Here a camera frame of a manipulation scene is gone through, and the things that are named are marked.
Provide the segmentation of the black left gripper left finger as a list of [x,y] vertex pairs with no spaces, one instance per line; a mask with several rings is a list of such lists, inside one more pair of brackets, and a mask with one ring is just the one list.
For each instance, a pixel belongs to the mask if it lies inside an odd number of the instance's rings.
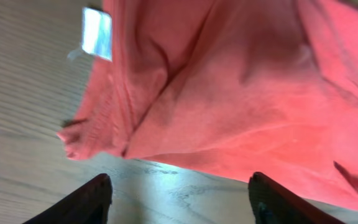
[[24,224],[107,224],[113,187],[99,174]]

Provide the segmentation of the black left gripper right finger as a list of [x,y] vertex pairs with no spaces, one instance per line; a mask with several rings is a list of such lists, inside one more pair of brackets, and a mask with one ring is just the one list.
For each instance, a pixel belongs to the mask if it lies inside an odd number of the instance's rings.
[[256,224],[344,224],[261,172],[250,178],[248,192]]

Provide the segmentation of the orange soccer t-shirt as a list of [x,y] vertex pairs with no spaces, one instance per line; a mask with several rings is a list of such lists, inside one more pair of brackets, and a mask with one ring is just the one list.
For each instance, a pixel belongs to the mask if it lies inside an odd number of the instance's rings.
[[341,1],[105,1],[70,159],[107,152],[358,211],[358,8]]

